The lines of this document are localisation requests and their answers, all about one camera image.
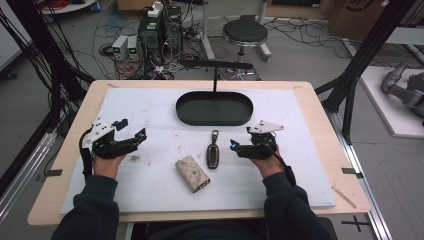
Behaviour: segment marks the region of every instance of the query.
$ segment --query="person's arm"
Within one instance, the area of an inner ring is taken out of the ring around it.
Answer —
[[[118,186],[115,178],[124,157],[94,158],[94,175],[87,178],[81,194],[75,195],[74,209],[64,216],[51,239],[115,239],[119,221],[119,207],[113,201]]]
[[[290,185],[275,156],[251,160],[264,178],[268,196],[264,212],[270,239],[332,239],[311,210],[305,190]]]

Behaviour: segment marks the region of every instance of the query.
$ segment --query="white paper surface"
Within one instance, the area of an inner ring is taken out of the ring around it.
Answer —
[[[311,206],[335,206],[293,91],[237,91],[248,96],[254,106],[251,120],[237,127],[189,126],[181,122],[175,103],[190,91],[193,89],[114,88],[107,92],[98,116],[110,123],[123,118],[129,122],[115,133],[115,140],[134,137],[142,128],[146,128],[147,135],[138,151],[128,154],[120,166],[115,201],[121,212],[262,209],[266,194],[258,169],[230,150],[230,138],[251,144],[246,127],[260,120],[284,126],[284,130],[276,132],[280,152],[292,166],[298,185],[307,191]],[[206,149],[214,129],[219,131],[216,144],[220,163],[217,169],[210,170]],[[177,160],[188,155],[211,179],[196,193],[190,191],[175,167]],[[61,213],[73,208],[73,196],[85,185],[82,168],[82,160],[78,159]]]
[[[392,70],[393,68],[368,67],[362,74],[362,83],[393,136],[424,138],[423,119],[406,107],[402,100],[381,90],[384,77]],[[422,72],[423,70],[405,69],[397,85],[406,88],[409,77]]]

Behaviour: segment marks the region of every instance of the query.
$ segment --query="power supply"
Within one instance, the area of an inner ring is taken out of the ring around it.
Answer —
[[[140,61],[140,48],[137,40],[137,36],[128,37],[128,54],[130,61]]]
[[[182,51],[181,39],[181,7],[169,6],[163,13],[167,43],[174,53]]]
[[[162,17],[163,11],[158,17],[142,16],[138,35],[141,41],[143,57],[146,63],[154,63],[155,65],[163,65],[165,59],[162,52],[166,52],[167,47],[164,45],[165,25]]]
[[[128,36],[119,36],[113,43],[112,50],[117,61],[125,61],[128,57]]]

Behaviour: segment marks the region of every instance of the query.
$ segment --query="car key fob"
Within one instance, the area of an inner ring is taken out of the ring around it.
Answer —
[[[212,144],[208,146],[206,153],[206,163],[209,169],[216,169],[219,164],[219,148],[216,145],[216,140],[218,139],[218,131],[212,131]]]

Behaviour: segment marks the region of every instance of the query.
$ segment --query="black stool seat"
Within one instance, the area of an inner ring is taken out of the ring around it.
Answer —
[[[259,46],[266,41],[268,30],[256,21],[239,19],[226,23],[222,35],[238,46]]]

